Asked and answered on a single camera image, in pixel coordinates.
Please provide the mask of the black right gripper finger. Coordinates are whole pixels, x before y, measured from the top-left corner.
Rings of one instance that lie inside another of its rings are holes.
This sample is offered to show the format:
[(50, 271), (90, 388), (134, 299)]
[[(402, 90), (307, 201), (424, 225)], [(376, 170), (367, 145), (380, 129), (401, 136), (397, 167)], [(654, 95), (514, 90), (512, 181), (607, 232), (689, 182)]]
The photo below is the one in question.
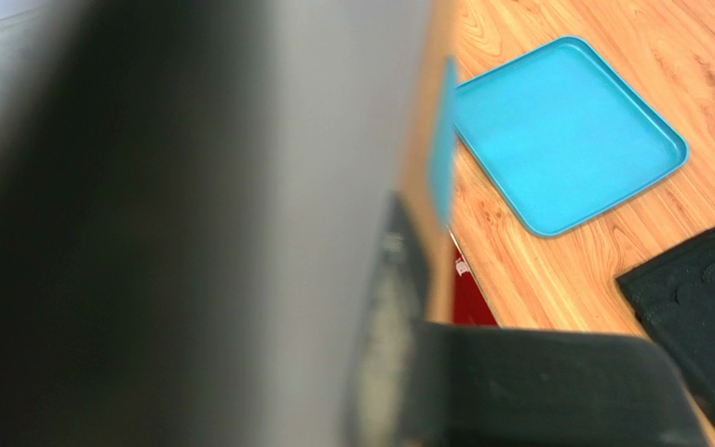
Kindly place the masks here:
[(350, 377), (351, 446), (703, 446), (667, 355), (641, 338), (425, 320), (430, 268), (399, 196)]

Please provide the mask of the metal serving tongs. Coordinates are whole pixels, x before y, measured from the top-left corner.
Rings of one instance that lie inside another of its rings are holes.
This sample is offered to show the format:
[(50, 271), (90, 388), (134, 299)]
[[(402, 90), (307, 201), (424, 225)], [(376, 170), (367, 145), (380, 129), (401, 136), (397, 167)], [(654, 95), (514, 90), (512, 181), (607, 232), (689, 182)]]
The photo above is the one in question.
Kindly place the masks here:
[(436, 446), (453, 1), (49, 1), (0, 103), (0, 446)]

